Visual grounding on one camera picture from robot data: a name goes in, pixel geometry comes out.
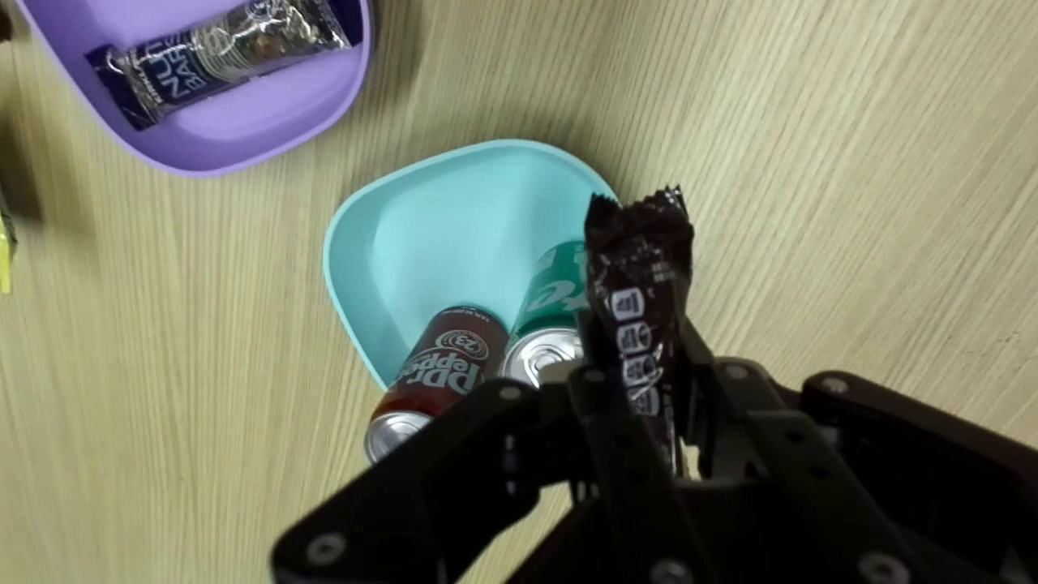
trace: wood grain surface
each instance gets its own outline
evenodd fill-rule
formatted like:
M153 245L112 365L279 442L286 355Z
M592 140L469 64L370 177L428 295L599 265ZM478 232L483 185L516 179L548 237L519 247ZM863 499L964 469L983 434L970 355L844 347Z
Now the wood grain surface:
M721 355L792 386L857 371L1038 444L1031 0L384 0L358 111L211 182L118 145L14 24L0 581L270 581L276 537L365 469L378 397L319 269L334 209L492 137L563 145L622 197L681 182L686 311Z

